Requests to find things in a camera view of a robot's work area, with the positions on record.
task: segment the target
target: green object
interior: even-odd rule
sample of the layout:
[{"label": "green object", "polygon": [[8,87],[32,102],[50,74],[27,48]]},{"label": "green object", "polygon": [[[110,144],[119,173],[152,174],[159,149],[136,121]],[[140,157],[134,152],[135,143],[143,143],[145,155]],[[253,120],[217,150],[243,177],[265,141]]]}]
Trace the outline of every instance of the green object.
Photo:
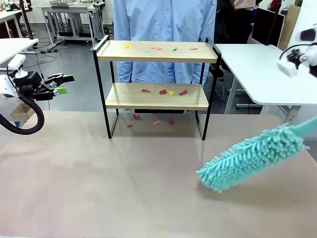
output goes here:
[{"label": "green object", "polygon": [[217,192],[227,190],[309,149],[303,143],[304,137],[316,130],[317,117],[297,126],[285,124],[265,130],[260,136],[232,146],[220,158],[216,156],[197,173],[206,187]]},{"label": "green object", "polygon": [[57,90],[59,92],[59,94],[66,94],[67,93],[67,88],[65,88],[65,87],[55,88],[55,90]]}]

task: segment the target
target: black cable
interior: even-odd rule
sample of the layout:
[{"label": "black cable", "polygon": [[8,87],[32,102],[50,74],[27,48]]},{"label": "black cable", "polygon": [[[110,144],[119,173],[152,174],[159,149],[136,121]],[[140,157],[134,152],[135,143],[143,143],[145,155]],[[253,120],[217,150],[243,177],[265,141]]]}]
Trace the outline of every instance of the black cable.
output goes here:
[{"label": "black cable", "polygon": [[[56,60],[56,58],[55,58],[55,57],[53,57],[53,56],[48,56],[48,57],[53,58],[53,60],[51,60],[51,61],[47,61],[47,62],[42,62],[42,63],[39,63],[39,64],[50,63],[50,62],[53,62],[53,61],[55,61],[55,60]],[[32,65],[32,66],[23,67],[23,68],[24,68],[24,69],[26,69],[26,68],[31,68],[31,67],[34,67],[34,66],[37,66],[37,65],[38,65],[38,64],[35,64],[35,65]]]},{"label": "black cable", "polygon": [[291,48],[294,48],[294,47],[297,47],[297,46],[311,46],[311,44],[297,44],[297,45],[293,45],[293,46],[287,48],[286,50],[284,50],[284,51],[281,53],[281,55],[279,56],[279,59],[282,59],[283,55],[284,55],[287,51],[289,51]]},{"label": "black cable", "polygon": [[44,75],[43,75],[43,73],[42,73],[42,70],[41,70],[41,67],[40,67],[40,63],[39,63],[38,53],[36,53],[36,50],[35,50],[35,49],[34,49],[34,52],[35,52],[35,55],[36,55],[36,60],[37,60],[37,62],[38,62],[38,67],[39,67],[40,72],[41,72],[41,77],[42,77],[42,79],[44,80]]},{"label": "black cable", "polygon": [[24,97],[22,94],[19,93],[19,90],[15,87],[15,85],[13,84],[13,82],[10,79],[8,67],[6,68],[6,74],[8,76],[8,80],[10,81],[12,86],[17,91],[17,93],[19,95],[18,98],[34,110],[35,114],[38,117],[38,122],[36,123],[36,125],[34,127],[30,128],[30,129],[20,129],[20,128],[12,125],[7,119],[4,118],[4,116],[2,116],[2,114],[0,114],[0,124],[4,128],[6,128],[7,130],[9,130],[13,133],[16,133],[16,134],[20,134],[20,135],[30,135],[30,134],[33,134],[35,132],[38,132],[40,129],[42,129],[42,127],[44,125],[44,114],[43,114],[42,109],[35,102],[27,99],[26,97]]}]

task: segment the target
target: workbench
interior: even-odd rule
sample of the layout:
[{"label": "workbench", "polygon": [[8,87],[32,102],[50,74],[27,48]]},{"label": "workbench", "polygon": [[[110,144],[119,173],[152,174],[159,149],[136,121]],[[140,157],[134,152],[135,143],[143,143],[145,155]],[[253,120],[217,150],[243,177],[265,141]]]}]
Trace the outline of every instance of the workbench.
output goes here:
[{"label": "workbench", "polygon": [[7,21],[12,20],[12,19],[14,20],[14,24],[15,24],[15,27],[16,27],[16,30],[18,32],[19,37],[22,38],[21,30],[20,30],[18,21],[16,19],[16,14],[21,13],[21,12],[22,12],[21,10],[0,11],[0,23],[3,23],[3,22],[5,23],[6,30],[7,30],[10,38],[12,38],[12,36],[11,36]]},{"label": "workbench", "polygon": [[7,38],[0,39],[0,64],[37,43],[39,39]]},{"label": "workbench", "polygon": [[316,237],[317,165],[306,151],[222,193],[205,188],[195,172],[281,125],[275,116],[211,115],[212,133],[202,141],[193,114],[133,120],[121,113],[112,140],[103,114],[44,114],[42,130],[15,136],[0,152],[1,235]]},{"label": "workbench", "polygon": [[[98,7],[94,7],[91,2],[69,3],[68,6],[57,6],[51,5],[49,2],[44,2],[33,7],[41,8],[42,10],[43,18],[45,20],[46,29],[48,31],[52,47],[55,46],[55,39],[57,39],[58,41],[92,41],[94,47],[95,40],[99,40],[104,36],[103,23],[100,19],[100,14],[102,14],[102,12],[100,12],[99,10],[100,6],[101,5],[98,5]],[[86,34],[83,36],[81,35],[84,31],[84,27],[82,25],[80,17],[81,13],[86,14],[88,17],[90,30],[89,37],[87,37]],[[60,34],[61,32],[65,32],[65,28],[67,28],[64,26],[65,19],[63,20],[61,14],[68,14],[72,36],[64,36]]]},{"label": "workbench", "polygon": [[272,105],[279,106],[286,113],[285,122],[292,122],[301,106],[317,105],[317,79],[311,74],[293,78],[284,74],[277,66],[282,53],[279,48],[262,44],[217,46],[235,76],[225,114],[230,113],[238,82],[253,102],[263,105],[262,114]]}]

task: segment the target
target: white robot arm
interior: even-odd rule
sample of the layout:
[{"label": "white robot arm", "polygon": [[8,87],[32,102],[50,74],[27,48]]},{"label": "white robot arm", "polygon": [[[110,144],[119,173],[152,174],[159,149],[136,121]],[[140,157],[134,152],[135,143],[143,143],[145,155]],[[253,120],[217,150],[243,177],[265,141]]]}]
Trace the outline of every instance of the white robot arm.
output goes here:
[{"label": "white robot arm", "polygon": [[[295,39],[300,44],[289,47],[281,54],[277,62],[279,69],[289,77],[306,73],[317,77],[317,24],[297,33]],[[307,46],[307,48],[304,51],[299,50],[298,47],[301,46]],[[284,57],[284,53],[291,49],[291,53]]]}]

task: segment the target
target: wooden shelf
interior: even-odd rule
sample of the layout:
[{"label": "wooden shelf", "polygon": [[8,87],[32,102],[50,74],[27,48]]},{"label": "wooden shelf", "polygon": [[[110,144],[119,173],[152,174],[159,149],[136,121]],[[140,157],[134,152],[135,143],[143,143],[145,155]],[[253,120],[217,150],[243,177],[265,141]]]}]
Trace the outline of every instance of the wooden shelf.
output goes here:
[{"label": "wooden shelf", "polygon": [[[166,89],[175,92],[160,95]],[[200,110],[207,111],[208,101],[200,84],[146,84],[146,83],[114,83],[106,99],[109,109],[165,109],[165,110]]]},{"label": "wooden shelf", "polygon": [[216,63],[217,55],[208,43],[161,41],[107,41],[97,53],[103,61]]}]

